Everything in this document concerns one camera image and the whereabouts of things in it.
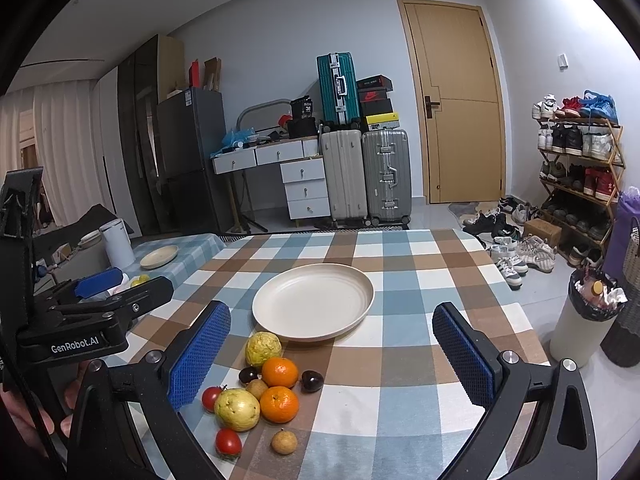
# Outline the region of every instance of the silver suitcase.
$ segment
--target silver suitcase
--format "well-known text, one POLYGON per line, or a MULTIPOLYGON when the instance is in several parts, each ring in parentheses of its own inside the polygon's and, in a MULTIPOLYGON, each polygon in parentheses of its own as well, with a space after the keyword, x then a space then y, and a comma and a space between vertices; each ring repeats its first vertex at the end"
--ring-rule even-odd
POLYGON ((328 132, 322 134, 321 145, 331 218, 366 218, 362 134, 359 130, 328 132))
POLYGON ((404 130, 379 130, 362 136, 367 203, 371 222, 408 224, 411 219, 409 140, 404 130))

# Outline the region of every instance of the orange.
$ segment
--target orange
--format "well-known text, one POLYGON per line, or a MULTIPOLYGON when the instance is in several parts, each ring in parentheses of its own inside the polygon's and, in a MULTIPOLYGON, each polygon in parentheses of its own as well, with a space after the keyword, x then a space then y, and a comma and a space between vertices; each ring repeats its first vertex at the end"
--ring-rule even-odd
POLYGON ((276 424, 289 422, 298 414, 299 408, 296 394, 284 386, 272 386, 260 397, 260 412, 276 424))
POLYGON ((262 380, 267 386, 292 387, 298 382, 298 367, 284 357, 271 357, 262 365, 262 380))

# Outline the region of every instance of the gray refrigerator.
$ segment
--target gray refrigerator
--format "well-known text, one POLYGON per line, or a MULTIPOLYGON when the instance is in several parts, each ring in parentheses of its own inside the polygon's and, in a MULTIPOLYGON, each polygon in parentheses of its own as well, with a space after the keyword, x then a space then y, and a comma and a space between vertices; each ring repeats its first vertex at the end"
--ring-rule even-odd
POLYGON ((224 176, 210 154, 226 133, 222 94, 190 88, 158 105, 164 174, 185 235, 228 232, 233 215, 224 176))

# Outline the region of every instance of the curtain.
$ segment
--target curtain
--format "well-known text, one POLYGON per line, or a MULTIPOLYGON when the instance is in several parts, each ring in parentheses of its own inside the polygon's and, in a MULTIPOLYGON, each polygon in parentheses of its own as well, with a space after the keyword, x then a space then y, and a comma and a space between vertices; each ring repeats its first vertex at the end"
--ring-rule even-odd
POLYGON ((0 187, 7 171, 20 170, 22 90, 0 97, 0 187))
POLYGON ((91 86, 91 81, 69 81, 36 86, 33 92, 36 152, 59 226, 104 205, 94 157, 91 86))

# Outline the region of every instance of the red cherry tomato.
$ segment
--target red cherry tomato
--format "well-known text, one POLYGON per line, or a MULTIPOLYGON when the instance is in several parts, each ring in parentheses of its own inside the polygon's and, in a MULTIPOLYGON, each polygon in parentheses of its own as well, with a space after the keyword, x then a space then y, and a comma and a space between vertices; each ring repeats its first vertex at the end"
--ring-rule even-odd
POLYGON ((204 409, 209 413, 213 413, 213 407, 216 403, 216 399, 219 394, 222 393, 223 390, 226 389, 226 386, 210 386, 202 393, 202 405, 204 409))
POLYGON ((235 431, 223 428, 216 435, 216 450, 223 455, 239 455, 242 451, 240 437, 235 431))

